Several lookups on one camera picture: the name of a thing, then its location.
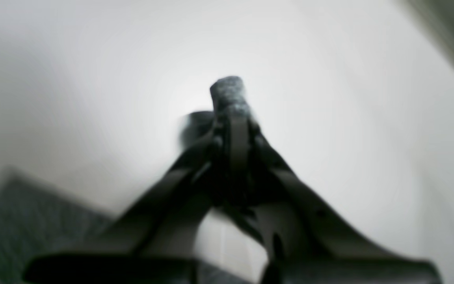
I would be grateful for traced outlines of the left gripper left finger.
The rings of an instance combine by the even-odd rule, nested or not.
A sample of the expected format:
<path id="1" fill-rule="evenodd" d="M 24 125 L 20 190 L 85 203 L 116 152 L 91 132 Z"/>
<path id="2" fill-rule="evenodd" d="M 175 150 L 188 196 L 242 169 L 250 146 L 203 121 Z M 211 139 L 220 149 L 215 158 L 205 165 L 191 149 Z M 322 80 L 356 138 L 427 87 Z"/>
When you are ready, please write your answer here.
<path id="1" fill-rule="evenodd" d="M 235 203 L 235 119 L 218 118 L 164 177 L 102 234 L 40 256 L 31 284 L 196 284 L 204 216 Z"/>

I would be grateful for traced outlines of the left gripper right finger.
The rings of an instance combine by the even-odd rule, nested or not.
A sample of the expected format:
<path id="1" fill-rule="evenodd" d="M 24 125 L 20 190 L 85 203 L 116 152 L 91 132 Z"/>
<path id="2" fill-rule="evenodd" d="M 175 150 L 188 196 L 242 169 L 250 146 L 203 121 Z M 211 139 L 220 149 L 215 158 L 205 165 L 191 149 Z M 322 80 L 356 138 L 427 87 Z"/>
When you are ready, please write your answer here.
<path id="1" fill-rule="evenodd" d="M 249 118 L 231 120 L 232 205 L 270 262 L 263 284 L 440 284 L 430 262 L 404 258 L 355 230 L 305 185 Z"/>

